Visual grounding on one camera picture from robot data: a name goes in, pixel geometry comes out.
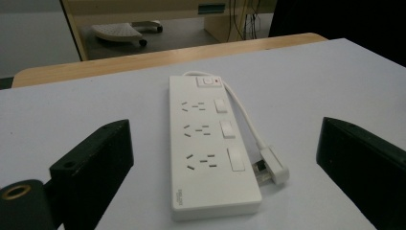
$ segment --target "wooden desk edge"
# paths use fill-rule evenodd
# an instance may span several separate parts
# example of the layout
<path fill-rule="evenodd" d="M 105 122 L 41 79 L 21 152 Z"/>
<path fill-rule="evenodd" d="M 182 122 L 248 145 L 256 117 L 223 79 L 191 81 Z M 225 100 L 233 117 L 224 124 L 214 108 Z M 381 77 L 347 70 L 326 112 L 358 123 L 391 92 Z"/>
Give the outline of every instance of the wooden desk edge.
<path fill-rule="evenodd" d="M 318 34 L 294 34 L 141 55 L 35 67 L 17 73 L 14 77 L 12 88 L 84 79 L 117 72 L 139 70 L 204 58 L 223 57 L 325 40 L 327 39 Z"/>

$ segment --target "gray wall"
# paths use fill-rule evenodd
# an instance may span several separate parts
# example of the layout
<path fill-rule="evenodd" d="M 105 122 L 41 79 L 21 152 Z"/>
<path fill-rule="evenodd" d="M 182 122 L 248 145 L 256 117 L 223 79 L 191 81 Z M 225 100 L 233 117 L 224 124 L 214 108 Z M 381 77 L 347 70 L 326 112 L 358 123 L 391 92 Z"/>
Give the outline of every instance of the gray wall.
<path fill-rule="evenodd" d="M 0 79 L 79 61 L 58 0 L 0 0 Z"/>

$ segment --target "power socket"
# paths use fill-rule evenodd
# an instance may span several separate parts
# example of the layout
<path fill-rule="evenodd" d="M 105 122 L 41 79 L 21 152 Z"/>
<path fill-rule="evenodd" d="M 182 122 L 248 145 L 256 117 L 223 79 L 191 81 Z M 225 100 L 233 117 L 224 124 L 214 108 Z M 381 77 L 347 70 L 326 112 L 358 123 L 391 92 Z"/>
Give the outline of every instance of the power socket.
<path fill-rule="evenodd" d="M 174 220 L 255 213 L 262 200 L 221 77 L 169 77 Z"/>

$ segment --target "electrical outlet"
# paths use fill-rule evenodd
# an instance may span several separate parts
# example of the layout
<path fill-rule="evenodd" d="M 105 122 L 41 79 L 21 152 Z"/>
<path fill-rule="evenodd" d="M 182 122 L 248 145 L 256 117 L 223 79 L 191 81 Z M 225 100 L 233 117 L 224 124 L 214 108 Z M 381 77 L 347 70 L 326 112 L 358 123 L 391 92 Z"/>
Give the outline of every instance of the electrical outlet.
<path fill-rule="evenodd" d="M 174 220 L 255 213 L 259 186 L 220 77 L 170 77 Z"/>

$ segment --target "desk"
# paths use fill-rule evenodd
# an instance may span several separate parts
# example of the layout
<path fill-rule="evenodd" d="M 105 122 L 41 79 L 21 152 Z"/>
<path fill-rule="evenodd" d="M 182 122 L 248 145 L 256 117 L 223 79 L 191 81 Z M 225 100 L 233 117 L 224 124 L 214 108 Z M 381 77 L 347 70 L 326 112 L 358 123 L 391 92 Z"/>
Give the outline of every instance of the desk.
<path fill-rule="evenodd" d="M 169 76 L 221 76 L 288 165 L 283 186 L 265 184 L 259 212 L 170 218 Z M 98 127 L 129 119 L 134 168 L 98 229 L 363 229 L 373 226 L 316 164 L 323 117 L 359 125 L 406 149 L 406 69 L 345 39 L 117 72 L 0 91 L 0 186 L 47 181 L 48 167 Z M 255 140 L 236 112 L 252 162 Z"/>
<path fill-rule="evenodd" d="M 205 17 L 205 29 L 221 42 L 227 41 L 229 18 L 233 16 L 236 25 L 230 31 L 230 41 L 239 40 L 247 13 L 252 13 L 258 0 L 60 0 L 69 26 L 78 46 L 82 60 L 87 60 L 86 45 L 79 27 L 85 25 L 125 23 L 148 20 Z M 225 4 L 225 12 L 199 14 L 199 4 Z M 273 12 L 276 0 L 262 1 L 260 12 Z"/>
<path fill-rule="evenodd" d="M 257 40 L 191 47 L 142 55 L 113 57 L 68 64 L 36 67 L 15 75 L 12 87 L 68 81 L 123 71 L 181 63 L 205 58 L 224 57 L 260 50 L 301 45 L 326 40 L 317 34 L 295 34 Z"/>

